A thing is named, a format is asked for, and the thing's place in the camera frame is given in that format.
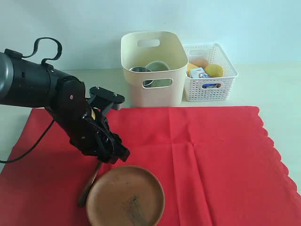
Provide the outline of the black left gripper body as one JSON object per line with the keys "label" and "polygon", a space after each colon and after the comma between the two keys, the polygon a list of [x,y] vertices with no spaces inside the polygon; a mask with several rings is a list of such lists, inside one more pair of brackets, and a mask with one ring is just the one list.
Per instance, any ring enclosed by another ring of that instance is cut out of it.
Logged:
{"label": "black left gripper body", "polygon": [[118,152],[118,135],[111,132],[106,118],[111,109],[117,110],[116,104],[103,98],[57,98],[46,107],[71,145],[97,157],[113,157]]}

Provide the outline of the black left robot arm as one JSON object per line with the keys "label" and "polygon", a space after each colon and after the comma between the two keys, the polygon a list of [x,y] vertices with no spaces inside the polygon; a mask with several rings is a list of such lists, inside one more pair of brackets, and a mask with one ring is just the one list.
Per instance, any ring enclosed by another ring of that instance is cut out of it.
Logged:
{"label": "black left robot arm", "polygon": [[84,155],[111,164],[126,161],[130,152],[111,132],[106,118],[109,110],[121,108],[125,98],[101,87],[92,87],[89,93],[86,97],[85,84],[72,75],[26,61],[12,50],[0,55],[1,104],[43,107]]}

